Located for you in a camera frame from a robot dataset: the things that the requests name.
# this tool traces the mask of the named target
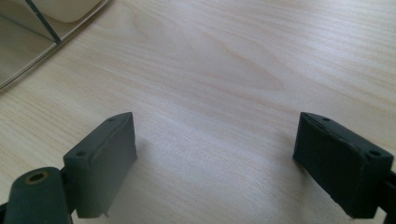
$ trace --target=wooden table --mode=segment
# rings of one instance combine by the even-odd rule
[[[15,178],[134,112],[138,161],[110,219],[353,220],[291,155],[301,111],[396,154],[396,3],[117,0],[0,91],[0,202]]]

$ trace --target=black plastic piece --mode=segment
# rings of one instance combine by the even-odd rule
[[[41,168],[19,177],[11,188],[5,223],[71,224],[59,170]]]
[[[19,177],[0,206],[0,224],[70,224],[74,210],[78,217],[106,215],[136,159],[132,113],[107,119],[64,155],[61,171]]]
[[[379,206],[388,214],[384,223],[396,223],[396,174],[391,173],[380,190]]]
[[[328,118],[302,113],[293,158],[354,218],[372,218],[393,156]]]
[[[136,159],[132,113],[107,119],[67,152],[64,168],[76,182],[71,200],[78,217],[106,214]]]

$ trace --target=small hole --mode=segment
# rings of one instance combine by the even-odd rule
[[[80,152],[77,153],[77,156],[83,157],[83,156],[85,156],[85,152],[80,151]]]
[[[25,179],[25,184],[27,184],[27,185],[38,184],[41,181],[44,181],[45,179],[47,179],[47,177],[49,177],[49,175],[50,174],[48,172],[35,173],[33,175],[28,176]]]
[[[32,175],[32,176],[29,178],[29,181],[31,181],[31,182],[36,182],[37,180],[40,180],[40,179],[42,179],[42,178],[44,178],[44,174],[43,174],[43,173],[40,173],[40,174]]]
[[[377,152],[377,151],[369,151],[370,154],[372,154],[373,156],[380,156],[381,153]]]

